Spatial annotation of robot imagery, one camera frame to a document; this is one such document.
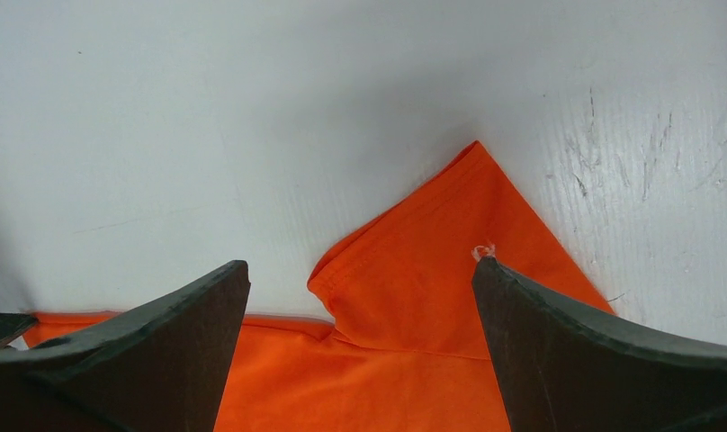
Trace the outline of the orange t shirt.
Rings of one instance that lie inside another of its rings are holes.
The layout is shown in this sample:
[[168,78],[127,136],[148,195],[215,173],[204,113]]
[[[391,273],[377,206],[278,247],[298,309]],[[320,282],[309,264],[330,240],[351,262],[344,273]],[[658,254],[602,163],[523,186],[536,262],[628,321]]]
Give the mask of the orange t shirt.
[[509,430],[471,287],[485,256],[610,308],[475,142],[318,261],[331,322],[244,319],[215,428]]

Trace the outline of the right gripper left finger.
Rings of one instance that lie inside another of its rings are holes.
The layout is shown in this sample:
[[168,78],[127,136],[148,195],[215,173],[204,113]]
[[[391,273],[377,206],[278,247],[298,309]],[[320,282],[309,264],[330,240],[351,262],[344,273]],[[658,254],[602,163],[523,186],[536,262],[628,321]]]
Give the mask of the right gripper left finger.
[[250,290],[231,261],[113,318],[0,349],[0,431],[211,431]]

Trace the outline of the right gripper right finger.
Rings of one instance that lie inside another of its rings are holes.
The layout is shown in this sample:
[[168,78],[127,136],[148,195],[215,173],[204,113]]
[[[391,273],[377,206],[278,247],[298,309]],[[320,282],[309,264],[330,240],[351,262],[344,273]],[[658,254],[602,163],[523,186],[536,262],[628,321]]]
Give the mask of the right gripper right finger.
[[515,431],[727,431],[727,346],[555,292],[493,257],[472,277]]

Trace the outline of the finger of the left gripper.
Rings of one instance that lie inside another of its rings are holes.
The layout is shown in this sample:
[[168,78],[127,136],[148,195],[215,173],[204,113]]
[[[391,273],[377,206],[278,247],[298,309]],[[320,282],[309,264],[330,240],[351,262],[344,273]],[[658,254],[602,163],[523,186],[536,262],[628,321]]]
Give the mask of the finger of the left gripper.
[[0,313],[0,349],[8,347],[37,323],[38,319],[31,314]]

